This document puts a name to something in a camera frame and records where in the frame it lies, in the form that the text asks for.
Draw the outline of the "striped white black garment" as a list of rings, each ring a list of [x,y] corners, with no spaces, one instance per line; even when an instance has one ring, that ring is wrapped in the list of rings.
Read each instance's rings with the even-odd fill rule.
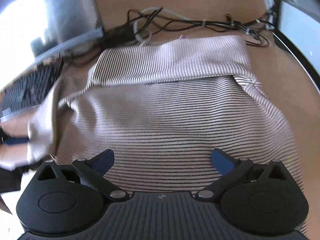
[[[28,158],[42,165],[16,207],[22,239],[304,239],[295,139],[238,36],[107,49],[57,82],[28,133]],[[195,194],[221,177],[215,148],[254,166],[219,202],[202,202]],[[72,167],[107,149],[104,178],[125,202]]]

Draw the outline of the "black keyboard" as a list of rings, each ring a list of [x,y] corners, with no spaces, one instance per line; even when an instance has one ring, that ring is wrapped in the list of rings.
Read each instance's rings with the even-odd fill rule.
[[[1,118],[40,105],[60,76],[63,64],[63,59],[58,59],[49,65],[39,65],[37,70],[29,72],[5,89]]]

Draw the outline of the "curved monitor on left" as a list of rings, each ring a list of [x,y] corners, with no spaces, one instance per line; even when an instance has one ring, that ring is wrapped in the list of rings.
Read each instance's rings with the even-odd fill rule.
[[[95,0],[1,0],[1,89],[32,66],[104,35]]]

